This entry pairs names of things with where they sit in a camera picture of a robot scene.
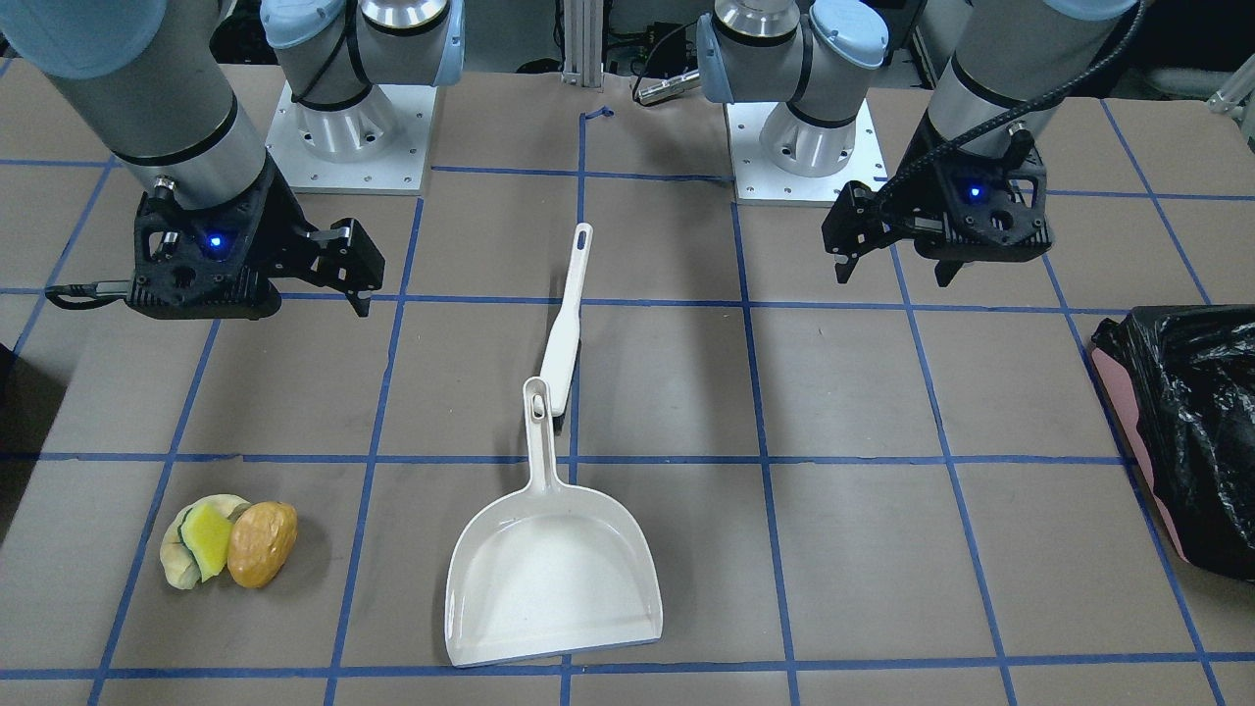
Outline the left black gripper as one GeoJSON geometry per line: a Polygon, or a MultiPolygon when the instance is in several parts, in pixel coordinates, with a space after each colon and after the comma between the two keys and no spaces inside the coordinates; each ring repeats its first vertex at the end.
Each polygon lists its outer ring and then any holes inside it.
{"type": "Polygon", "coordinates": [[[1047,169],[1027,125],[991,130],[1003,140],[991,155],[955,148],[927,166],[909,167],[944,138],[922,118],[901,169],[876,194],[848,181],[822,223],[822,245],[835,260],[835,281],[847,283],[862,256],[878,250],[884,222],[910,238],[924,258],[936,260],[936,283],[948,287],[973,261],[1019,263],[1052,250],[1045,214],[1047,169]]]}

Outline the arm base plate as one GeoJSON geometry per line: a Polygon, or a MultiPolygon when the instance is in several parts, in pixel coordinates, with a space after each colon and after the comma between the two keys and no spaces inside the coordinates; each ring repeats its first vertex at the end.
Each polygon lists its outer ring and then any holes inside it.
{"type": "Polygon", "coordinates": [[[876,192],[890,178],[867,102],[835,128],[766,102],[727,104],[725,120],[738,204],[825,207],[850,181],[876,192]]]}
{"type": "Polygon", "coordinates": [[[328,196],[422,196],[439,90],[376,85],[356,107],[314,112],[282,87],[266,147],[287,186],[328,196]]]}

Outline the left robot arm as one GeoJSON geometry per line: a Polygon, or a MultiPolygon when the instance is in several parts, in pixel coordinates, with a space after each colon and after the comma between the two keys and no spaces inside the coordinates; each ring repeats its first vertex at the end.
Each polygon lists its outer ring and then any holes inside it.
{"type": "MultiPolygon", "coordinates": [[[[1022,263],[1054,240],[1038,138],[1081,83],[1132,43],[1146,1],[976,1],[896,173],[848,181],[821,226],[842,283],[862,256],[907,240],[937,285],[964,265],[1022,263]]],[[[702,90],[771,103],[773,164],[832,176],[890,54],[890,28],[862,1],[717,1],[697,20],[702,90]]]]}

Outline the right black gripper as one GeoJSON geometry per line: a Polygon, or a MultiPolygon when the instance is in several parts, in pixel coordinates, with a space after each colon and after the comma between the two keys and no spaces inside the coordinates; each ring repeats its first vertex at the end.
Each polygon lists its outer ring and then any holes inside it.
{"type": "Polygon", "coordinates": [[[274,157],[225,204],[184,209],[177,196],[176,181],[157,176],[141,199],[129,308],[151,319],[265,319],[281,305],[274,278],[295,277],[339,291],[358,317],[371,312],[384,256],[358,219],[314,231],[274,157]]]}

